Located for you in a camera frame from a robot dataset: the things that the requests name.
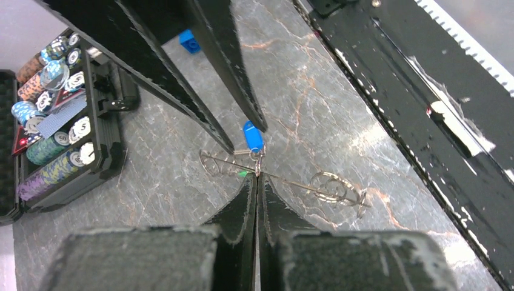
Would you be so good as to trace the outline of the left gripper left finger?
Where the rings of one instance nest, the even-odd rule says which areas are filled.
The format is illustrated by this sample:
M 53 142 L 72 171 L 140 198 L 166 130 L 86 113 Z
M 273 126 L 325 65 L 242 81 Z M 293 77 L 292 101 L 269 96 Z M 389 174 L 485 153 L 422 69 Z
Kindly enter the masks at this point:
M 253 290 L 257 180 L 199 226 L 109 227 L 69 235 L 40 290 Z

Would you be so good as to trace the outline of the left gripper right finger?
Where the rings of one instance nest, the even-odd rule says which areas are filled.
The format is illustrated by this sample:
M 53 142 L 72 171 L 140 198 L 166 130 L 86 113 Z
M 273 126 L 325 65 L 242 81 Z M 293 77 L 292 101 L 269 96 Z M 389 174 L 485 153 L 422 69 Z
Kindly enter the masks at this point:
M 446 258 L 421 232 L 325 232 L 258 178 L 262 290 L 456 290 Z

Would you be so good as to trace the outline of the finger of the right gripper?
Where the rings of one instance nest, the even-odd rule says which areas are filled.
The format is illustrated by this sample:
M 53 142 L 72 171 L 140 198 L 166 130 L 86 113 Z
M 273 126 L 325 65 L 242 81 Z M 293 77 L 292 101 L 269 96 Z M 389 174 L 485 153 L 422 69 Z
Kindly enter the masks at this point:
M 128 1 L 38 1 L 128 71 L 138 84 L 197 122 L 227 153 L 235 148 L 213 113 Z
M 267 121 L 245 69 L 231 1 L 184 1 L 189 29 L 243 114 L 262 132 Z

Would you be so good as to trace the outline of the key with blue tag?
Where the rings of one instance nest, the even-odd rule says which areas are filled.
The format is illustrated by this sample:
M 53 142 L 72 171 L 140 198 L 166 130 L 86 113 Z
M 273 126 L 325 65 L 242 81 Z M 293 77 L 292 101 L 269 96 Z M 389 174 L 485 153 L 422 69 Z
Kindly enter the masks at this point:
M 247 121 L 243 127 L 242 132 L 245 137 L 247 144 L 247 150 L 235 150 L 233 155 L 245 155 L 248 154 L 250 159 L 257 161 L 265 155 L 266 147 L 264 139 L 259 129 L 257 129 L 251 121 Z

